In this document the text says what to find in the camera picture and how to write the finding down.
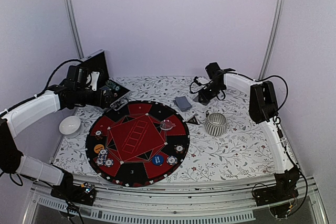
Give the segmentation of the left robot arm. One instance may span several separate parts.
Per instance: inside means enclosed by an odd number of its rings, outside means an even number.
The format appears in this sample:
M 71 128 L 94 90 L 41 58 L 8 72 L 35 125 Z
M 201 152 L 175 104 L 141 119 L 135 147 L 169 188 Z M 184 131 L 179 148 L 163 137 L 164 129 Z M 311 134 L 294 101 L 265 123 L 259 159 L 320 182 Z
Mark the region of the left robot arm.
M 103 89 L 109 80 L 103 54 L 71 62 L 76 64 L 69 66 L 60 84 L 47 83 L 39 94 L 1 113 L 1 171 L 41 181 L 54 197 L 67 202 L 84 202 L 94 199 L 94 189 L 74 185 L 69 172 L 23 154 L 14 142 L 21 131 L 49 114 L 86 105 L 106 109 L 115 101 L 111 91 Z

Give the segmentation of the spread blue chips pile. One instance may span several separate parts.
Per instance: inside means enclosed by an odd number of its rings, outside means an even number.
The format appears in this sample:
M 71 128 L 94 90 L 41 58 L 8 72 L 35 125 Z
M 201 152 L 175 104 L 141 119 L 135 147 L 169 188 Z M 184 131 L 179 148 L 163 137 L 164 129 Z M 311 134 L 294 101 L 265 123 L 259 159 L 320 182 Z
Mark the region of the spread blue chips pile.
M 97 159 L 96 159 L 96 164 L 98 166 L 102 166 L 105 164 L 106 160 L 108 157 L 108 151 L 105 149 L 101 149 L 98 153 Z

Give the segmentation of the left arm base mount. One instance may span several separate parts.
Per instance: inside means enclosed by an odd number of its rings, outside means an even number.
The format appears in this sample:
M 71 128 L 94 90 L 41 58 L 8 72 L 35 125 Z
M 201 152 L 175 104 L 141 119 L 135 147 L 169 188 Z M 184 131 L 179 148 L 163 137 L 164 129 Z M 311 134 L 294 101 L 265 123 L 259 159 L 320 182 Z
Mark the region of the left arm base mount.
M 69 202 L 78 203 L 87 206 L 93 206 L 97 191 L 92 186 L 77 186 L 73 183 L 65 183 L 59 186 L 53 186 L 50 195 L 67 200 Z

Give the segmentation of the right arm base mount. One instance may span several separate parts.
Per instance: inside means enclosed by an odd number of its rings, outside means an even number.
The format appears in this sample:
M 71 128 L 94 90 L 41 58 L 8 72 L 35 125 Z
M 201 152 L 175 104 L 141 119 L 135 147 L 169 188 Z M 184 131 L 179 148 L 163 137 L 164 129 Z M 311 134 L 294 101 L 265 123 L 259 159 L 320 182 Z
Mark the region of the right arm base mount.
M 278 204 L 269 208 L 270 213 L 278 219 L 287 218 L 291 214 L 294 204 L 297 201 L 297 197 L 299 196 L 296 188 L 281 193 L 276 189 L 276 186 L 267 187 L 262 183 L 257 183 L 255 186 L 257 185 L 264 186 L 259 189 L 253 187 L 251 191 L 252 197 L 256 201 L 257 206 L 271 205 L 285 200 L 293 200 L 293 202 Z

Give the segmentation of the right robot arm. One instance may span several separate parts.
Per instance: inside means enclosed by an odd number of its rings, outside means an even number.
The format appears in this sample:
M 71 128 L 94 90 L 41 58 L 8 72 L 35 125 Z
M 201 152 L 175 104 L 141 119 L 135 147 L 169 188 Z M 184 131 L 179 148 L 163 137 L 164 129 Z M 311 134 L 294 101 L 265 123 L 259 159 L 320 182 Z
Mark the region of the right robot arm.
M 196 92 L 198 102 L 207 105 L 210 100 L 224 93 L 228 86 L 249 97 L 249 116 L 263 131 L 275 164 L 275 181 L 272 187 L 252 191 L 257 202 L 282 201 L 298 196 L 296 183 L 303 176 L 300 168 L 290 157 L 287 139 L 282 131 L 278 111 L 282 106 L 277 103 L 273 83 L 269 78 L 255 80 L 232 68 L 221 69 L 216 62 L 206 66 L 209 82 L 202 83 L 197 77 L 193 83 L 200 86 Z

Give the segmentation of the blue white chip stack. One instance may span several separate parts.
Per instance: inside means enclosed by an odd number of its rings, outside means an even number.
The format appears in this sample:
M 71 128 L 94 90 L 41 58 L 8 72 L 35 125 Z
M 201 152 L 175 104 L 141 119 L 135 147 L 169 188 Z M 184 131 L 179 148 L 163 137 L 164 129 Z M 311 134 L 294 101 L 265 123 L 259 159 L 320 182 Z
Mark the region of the blue white chip stack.
M 176 165 L 178 163 L 178 159 L 175 156 L 168 156 L 167 159 L 166 159 L 166 162 L 169 165 Z

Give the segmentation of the single blue white chip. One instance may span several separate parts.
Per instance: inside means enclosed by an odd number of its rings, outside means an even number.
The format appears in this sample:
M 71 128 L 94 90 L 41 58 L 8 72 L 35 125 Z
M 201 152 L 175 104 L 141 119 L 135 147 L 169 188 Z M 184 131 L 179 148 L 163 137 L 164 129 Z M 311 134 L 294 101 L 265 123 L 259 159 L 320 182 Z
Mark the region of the single blue white chip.
M 104 165 L 106 167 L 112 167 L 114 165 L 114 161 L 112 159 L 106 159 L 105 162 L 104 162 Z

